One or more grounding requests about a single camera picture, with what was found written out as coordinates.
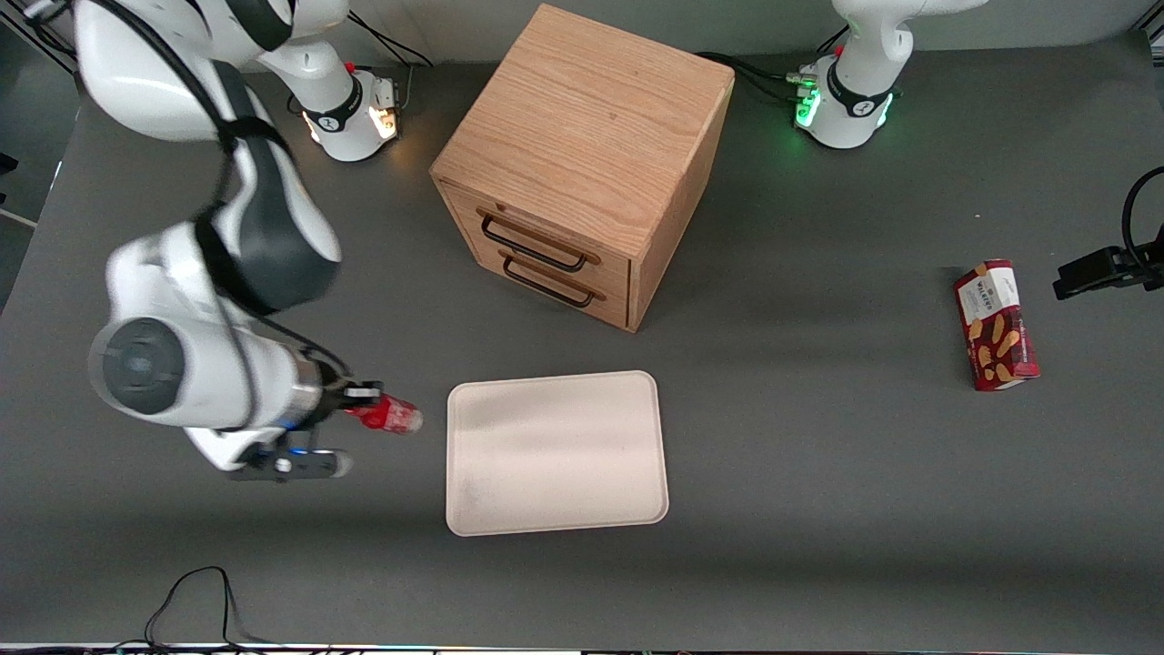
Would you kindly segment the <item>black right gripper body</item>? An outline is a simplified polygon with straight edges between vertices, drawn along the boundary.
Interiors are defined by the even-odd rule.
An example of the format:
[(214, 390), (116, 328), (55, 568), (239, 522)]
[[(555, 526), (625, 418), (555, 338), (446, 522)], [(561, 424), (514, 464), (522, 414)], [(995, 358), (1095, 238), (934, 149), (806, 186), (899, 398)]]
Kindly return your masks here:
[(345, 410), (346, 390), (355, 383), (350, 377), (338, 373), (338, 370), (329, 364), (317, 364), (317, 372), (319, 372), (321, 394), (315, 403), (315, 410), (312, 411), (312, 427), (324, 422), (334, 411)]

